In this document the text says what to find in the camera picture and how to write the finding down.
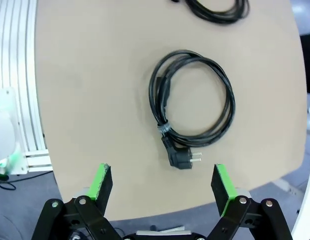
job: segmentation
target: table top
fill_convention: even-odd
[[[249,1],[249,16],[228,26],[197,18],[183,1],[38,2],[38,98],[65,202],[91,184],[100,163],[112,167],[109,220],[213,202],[215,163],[225,164],[234,185],[248,190],[298,168],[306,84],[291,6],[289,0]],[[203,1],[214,10],[232,3]],[[198,149],[202,162],[192,170],[169,165],[148,101],[154,66],[178,49],[219,63],[236,100],[230,129]],[[167,116],[178,132],[200,133],[219,117],[224,101],[217,76],[193,64],[174,76]]]

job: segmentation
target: bolt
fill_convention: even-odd
[[[241,198],[239,199],[239,202],[240,202],[241,204],[245,204],[245,203],[247,202],[247,200],[246,200],[246,198],[241,197]]]
[[[267,200],[266,201],[266,206],[268,207],[271,207],[271,206],[273,206],[273,203],[270,201],[270,200]]]
[[[86,200],[85,200],[84,198],[80,199],[80,200],[79,200],[79,204],[81,204],[81,205],[86,204]]]
[[[53,204],[51,204],[53,206],[53,208],[55,208],[56,206],[58,206],[58,202],[54,201]]]

